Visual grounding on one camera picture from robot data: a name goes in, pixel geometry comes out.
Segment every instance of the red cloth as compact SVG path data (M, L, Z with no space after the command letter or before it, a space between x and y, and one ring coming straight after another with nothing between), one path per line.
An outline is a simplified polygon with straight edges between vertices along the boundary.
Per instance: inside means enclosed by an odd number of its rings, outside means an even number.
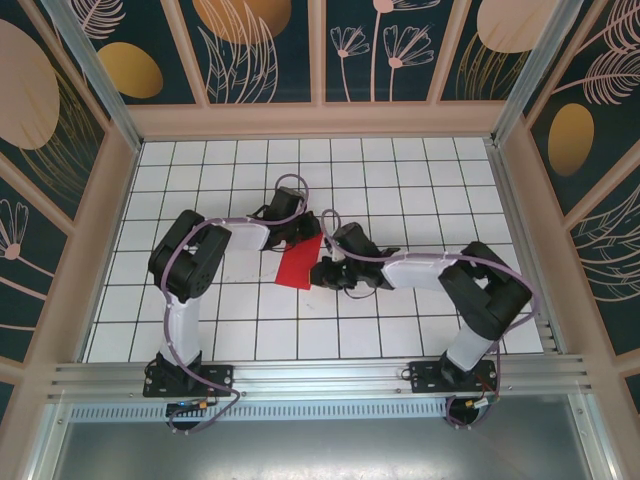
M311 268L318 263L322 234L305 240L282 255L276 283L285 287L311 289L309 275Z

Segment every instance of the purple cable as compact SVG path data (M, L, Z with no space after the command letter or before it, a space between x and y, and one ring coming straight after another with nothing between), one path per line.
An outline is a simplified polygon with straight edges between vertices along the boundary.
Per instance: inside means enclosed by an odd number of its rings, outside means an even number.
M531 282L529 282L529 280L527 280L526 278L524 278L522 275L520 275L518 272L512 270L511 268L505 267L504 265L501 265L501 264L496 263L496 262L492 262L491 260L485 260L483 258L471 257L471 256L468 256L468 255L462 255L462 254L459 254L459 253L444 253L444 254L440 254L440 253L406 253L406 254L402 254L402 255L391 255L390 257L364 257L362 255L356 255L355 253L348 252L347 250L343 249L340 245L338 245L338 243L334 240L333 236L327 230L327 227L325 225L325 221L324 220L325 220L327 214L329 214L329 213L331 213L337 220L336 230L342 226L342 221L340 220L340 215L338 214L338 212L336 212L332 208L328 208L328 209L324 210L322 212L322 214L320 215L320 229L322 230L322 234L327 239L329 244L335 250L337 250L338 252L342 253L345 257L350 257L350 258L353 258L354 260L359 260L361 262L389 262L389 261L393 261L393 260L403 260L403 259L407 259L407 258L425 258L425 259L431 259L431 260L433 260L433 259L451 258L451 259L454 259L454 260L462 260L462 261L466 261L466 262L470 262L470 263L479 263L480 265L486 265L487 267L493 268L495 270L499 270L499 271L501 271L503 273L506 273L507 275L511 275L513 278L515 278L520 283L522 283L525 287L527 287L527 289L529 289L529 291L531 292L531 295L533 297L533 305L531 306L531 312L530 313L525 315L520 320L518 320L518 321L512 323L511 325L509 325L509 327L502 334L503 337L510 330L513 330L514 328L517 328L520 325L522 325L523 323L528 322L529 320L534 318L540 311L540 294L533 287ZM498 339L496 341L496 343L494 344L494 345L496 345L496 347L495 347L496 348L496 379L497 379L496 380L496 390L495 390L496 396L498 396L498 394L500 392L500 340L502 340L502 337L500 339ZM451 417L451 415L449 413L449 411L451 409L451 404L453 403L453 400L455 400L455 398L456 397L454 396L454 397L450 397L450 398L447 399L447 405L446 405L446 409L445 409L445 413L446 413L445 419L447 420L449 425L454 426L454 427L456 425L457 426L461 425L461 422L459 422L455 418ZM482 416L482 418L476 422L476 426L482 424L482 422L484 422L486 420L486 418L488 417L488 414L489 414L490 411L491 411L491 405L489 405L487 407L487 411Z
M206 378L201 377L200 375L198 375L197 373L189 370L189 367L187 365L185 365L185 363L182 361L182 359L178 356L178 352L176 351L176 349L173 347L173 341L171 340L171 333L169 331L169 317L171 315L171 306L172 306L172 298L171 295L169 293L169 291L167 290L167 279L169 278L169 272L171 271L171 268L173 267L173 264L175 263L176 259L178 258L178 255L180 255L180 252L182 252L182 250L184 249L184 247L189 243L189 241L200 231L202 230L204 227L208 226L208 225L219 225L219 226L223 226L225 223L228 224L239 224L239 223L257 223L259 225L265 225L265 226L270 226L270 225L282 225L284 223L290 222L291 220L293 220L294 218L296 218L297 216L299 216L300 214L304 213L305 209L307 208L307 204L309 203L309 184L307 184L307 182L305 181L304 178L302 178L299 175L296 175L295 173L287 173L285 175L282 175L280 178L278 178L278 180L276 181L276 189L278 188L278 186L280 185L280 182L282 180L284 180L285 178L297 178L302 185L304 186L304 196L302 199L302 203L299 205L296 213L294 213L293 215L283 219L283 220L258 220L258 219L254 219L254 218L249 218L249 217L242 217L242 218L210 218L209 220L205 220L202 223L199 223L198 225L196 225L193 230L191 230L186 237L184 237L182 239L182 242L180 242L180 244L176 247L175 251L171 254L171 257L169 257L169 261L167 262L167 266L165 267L164 271L162 272L162 279L160 280L160 290L162 291L162 294L164 295L164 298L167 301L167 306L164 310L164 338L167 341L167 347L169 348L169 351L171 352L171 355L173 355L173 358L175 359L176 363L178 364L178 366L190 377L196 379L198 382L216 389L216 390L222 390L223 392L229 392L229 393L233 393L236 398L234 398L228 405L226 405L222 410L220 410L217 414L215 414L211 419L207 420L206 422L202 422L199 423L198 425L196 425L195 427L193 427L190 430L178 430L175 425L173 424L173 419L176 417L176 415L181 413L181 410L177 410L176 412L173 413L173 415L171 415L169 417L169 426L171 427L171 429L173 430L173 433L178 433L180 432L183 435L189 435L189 433L197 433L200 432L202 430L204 430L205 428L209 427L210 425L212 425L216 420L218 420L218 418L220 418L222 415L225 414L225 412L227 410L229 410L231 407L233 407L238 400L240 400L240 392L231 388L231 387L227 387L226 385L219 385L217 383L213 383L209 380L207 380Z

